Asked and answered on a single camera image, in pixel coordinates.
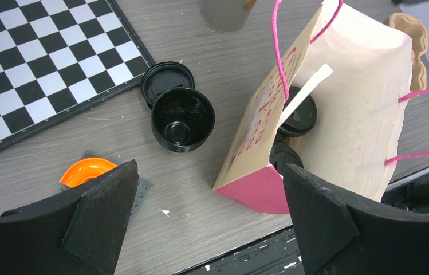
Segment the coffee cup lid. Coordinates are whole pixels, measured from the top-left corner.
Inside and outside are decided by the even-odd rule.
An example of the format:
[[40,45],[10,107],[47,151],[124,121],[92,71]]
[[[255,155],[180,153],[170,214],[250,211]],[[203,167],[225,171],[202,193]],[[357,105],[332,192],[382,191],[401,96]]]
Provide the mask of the coffee cup lid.
[[177,87],[194,89],[194,77],[186,66],[172,61],[151,67],[140,84],[141,94],[150,109],[164,92]]
[[[295,95],[300,91],[299,87],[290,87],[289,99],[285,107],[291,102]],[[312,96],[307,96],[291,116],[280,126],[279,130],[283,134],[291,137],[302,136],[308,133],[316,124],[317,107]]]
[[283,175],[284,171],[288,169],[287,164],[295,164],[301,168],[304,167],[297,153],[289,146],[280,142],[273,143],[269,161],[280,175]]

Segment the black plastic cup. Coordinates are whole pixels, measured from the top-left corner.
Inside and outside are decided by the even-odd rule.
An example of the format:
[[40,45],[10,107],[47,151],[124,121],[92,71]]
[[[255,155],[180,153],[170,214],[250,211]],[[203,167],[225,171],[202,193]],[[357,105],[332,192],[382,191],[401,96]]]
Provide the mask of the black plastic cup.
[[304,167],[300,157],[289,146],[274,142],[270,150],[269,162],[280,175],[284,175],[289,168],[287,164],[295,164],[301,168]]
[[152,132],[169,151],[187,153],[199,148],[214,128],[209,100],[191,88],[163,93],[152,108]]
[[[284,109],[294,99],[295,95],[300,91],[298,87],[290,87],[289,99],[287,100]],[[286,137],[297,138],[310,132],[316,125],[317,121],[317,106],[312,96],[307,96],[291,116],[278,129],[276,141]]]

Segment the pink handle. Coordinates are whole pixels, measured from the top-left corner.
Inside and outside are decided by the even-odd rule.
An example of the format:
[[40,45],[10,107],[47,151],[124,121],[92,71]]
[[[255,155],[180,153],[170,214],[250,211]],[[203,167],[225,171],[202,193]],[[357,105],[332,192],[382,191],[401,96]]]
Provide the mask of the pink handle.
[[411,99],[413,97],[421,96],[421,95],[426,95],[426,94],[429,94],[429,89],[428,90],[423,90],[423,91],[418,91],[418,92],[411,92],[411,93],[407,94],[406,96],[400,97],[398,99],[398,102],[403,102],[403,101],[409,100],[409,99]]
[[[275,49],[275,58],[277,59],[278,73],[280,74],[280,79],[281,79],[282,84],[284,86],[285,102],[287,102],[287,100],[289,98],[289,86],[287,84],[287,79],[286,79],[285,74],[284,74],[284,67],[282,65],[282,58],[280,57],[280,47],[278,46],[278,30],[277,30],[278,6],[280,5],[281,2],[282,2],[282,0],[275,0],[275,4],[273,6],[273,14],[271,15],[271,33],[273,35],[273,47]],[[332,18],[320,30],[320,32],[317,33],[317,35],[314,36],[310,40],[311,44],[314,43],[314,41],[317,40],[327,30],[328,27],[330,27],[330,25],[332,24],[334,19],[336,19],[336,16],[338,15],[339,11],[343,7],[343,3],[344,3],[343,0],[339,0],[339,4],[337,5],[336,12],[334,12],[334,15],[332,16]]]
[[414,154],[403,155],[403,156],[396,156],[394,158],[390,158],[390,159],[385,160],[384,165],[388,165],[390,163],[397,162],[398,160],[402,160],[402,159],[414,159],[414,158],[419,158],[421,156],[427,156],[427,155],[429,155],[429,150],[424,151],[424,152],[420,152],[420,153],[414,153]]
[[[429,94],[429,89],[428,90],[423,90],[423,91],[418,91],[418,92],[411,92],[408,93],[406,96],[402,96],[398,99],[398,102],[401,103],[405,100],[409,100],[412,99],[416,96],[420,96],[420,95],[426,95]],[[393,162],[397,162],[398,160],[402,160],[402,159],[414,159],[414,158],[419,158],[421,156],[428,156],[429,155],[429,150],[428,151],[424,151],[424,152],[420,152],[420,153],[414,153],[414,154],[408,154],[408,155],[403,155],[403,156],[396,156],[394,158],[390,158],[387,159],[384,162],[384,165],[388,165],[391,164]]]

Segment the wood grain table surface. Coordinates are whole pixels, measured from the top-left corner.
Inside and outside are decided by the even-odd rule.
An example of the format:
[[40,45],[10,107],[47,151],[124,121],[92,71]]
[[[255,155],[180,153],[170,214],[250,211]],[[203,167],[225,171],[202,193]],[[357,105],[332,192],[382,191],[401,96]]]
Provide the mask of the wood grain table surface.
[[[320,2],[282,3],[283,52]],[[380,22],[399,11],[389,0],[345,2]],[[118,3],[156,62],[182,60],[190,68],[216,111],[211,136],[194,152],[169,154],[154,139],[149,109],[135,88],[0,152],[0,214],[56,194],[65,170],[93,150],[117,164],[136,159],[141,180],[152,184],[129,225],[117,274],[173,274],[289,225],[287,216],[258,214],[211,191],[250,96],[275,65],[273,1],[259,0],[234,34],[211,30],[196,0]],[[421,96],[407,107],[399,153],[428,149],[429,96]],[[428,166],[429,156],[401,161],[393,178]]]

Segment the paper bag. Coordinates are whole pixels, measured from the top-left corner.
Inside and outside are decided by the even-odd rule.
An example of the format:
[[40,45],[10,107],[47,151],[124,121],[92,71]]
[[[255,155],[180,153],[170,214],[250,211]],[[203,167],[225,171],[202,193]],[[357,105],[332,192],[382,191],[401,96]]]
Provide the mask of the paper bag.
[[[412,41],[344,4],[309,45],[337,3],[326,0],[282,58],[286,79],[298,87],[322,64],[333,69],[311,94],[315,127],[293,148],[306,170],[378,201],[396,166],[384,162],[397,154],[406,107],[398,98],[410,91]],[[289,213],[282,177],[269,164],[284,99],[274,68],[251,98],[213,188],[266,214]]]

